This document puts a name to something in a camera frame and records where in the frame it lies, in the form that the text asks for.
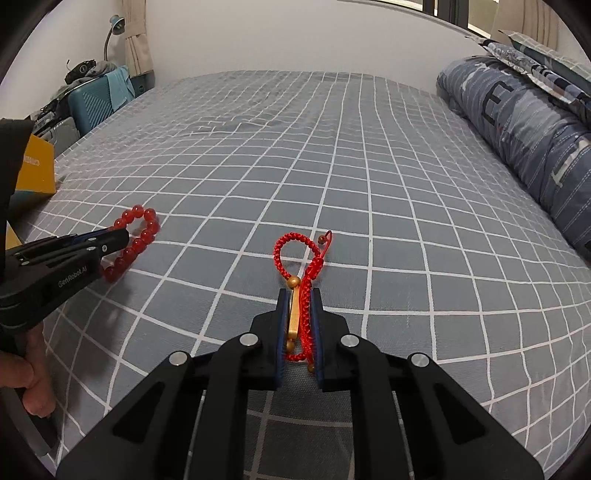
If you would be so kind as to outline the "person's left hand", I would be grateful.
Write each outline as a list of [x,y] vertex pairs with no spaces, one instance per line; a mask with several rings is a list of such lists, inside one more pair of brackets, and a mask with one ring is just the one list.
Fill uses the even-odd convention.
[[22,403],[34,416],[48,417],[56,406],[51,376],[45,352],[43,324],[38,324],[24,334],[23,356],[1,353],[1,387],[24,388]]

